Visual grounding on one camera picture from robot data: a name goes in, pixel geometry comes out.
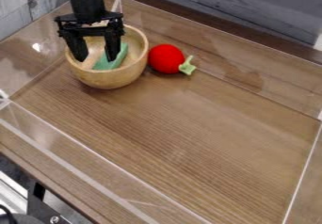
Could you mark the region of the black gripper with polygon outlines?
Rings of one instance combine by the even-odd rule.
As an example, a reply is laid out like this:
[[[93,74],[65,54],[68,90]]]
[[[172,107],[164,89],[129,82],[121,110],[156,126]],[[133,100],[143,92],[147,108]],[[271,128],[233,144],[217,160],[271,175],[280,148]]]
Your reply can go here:
[[[77,61],[88,56],[84,37],[103,36],[105,55],[109,61],[117,58],[123,30],[123,14],[108,11],[103,0],[70,0],[72,12],[57,16],[57,34],[65,40]]]

